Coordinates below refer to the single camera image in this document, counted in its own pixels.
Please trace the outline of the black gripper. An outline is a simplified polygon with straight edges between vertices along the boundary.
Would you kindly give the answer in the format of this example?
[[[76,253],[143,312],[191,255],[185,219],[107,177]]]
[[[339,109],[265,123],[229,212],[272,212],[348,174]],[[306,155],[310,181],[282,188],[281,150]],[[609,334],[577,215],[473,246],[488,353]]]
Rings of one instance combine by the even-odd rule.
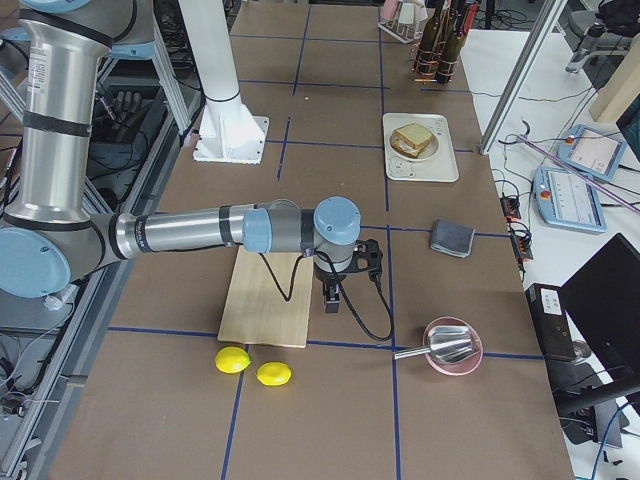
[[[338,281],[347,276],[366,273],[371,282],[382,279],[383,254],[374,239],[356,240],[350,245],[323,242],[315,251],[314,275],[323,283],[326,314],[336,314],[340,308]]]

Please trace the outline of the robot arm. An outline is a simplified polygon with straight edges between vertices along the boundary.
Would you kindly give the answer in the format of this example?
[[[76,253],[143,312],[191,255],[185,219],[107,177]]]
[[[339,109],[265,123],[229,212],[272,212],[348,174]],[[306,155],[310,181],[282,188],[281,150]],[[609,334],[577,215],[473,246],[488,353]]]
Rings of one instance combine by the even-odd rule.
[[[6,178],[1,217],[1,287],[38,298],[110,264],[143,253],[241,246],[261,256],[293,253],[314,262],[325,309],[349,298],[343,282],[382,277],[375,240],[361,238],[361,214],[334,196],[304,209],[279,199],[185,213],[156,213],[153,187],[169,170],[141,169],[123,209],[90,213],[83,205],[99,64],[125,48],[150,58],[161,41],[149,1],[25,1],[20,23],[30,55],[21,116],[21,170]]]

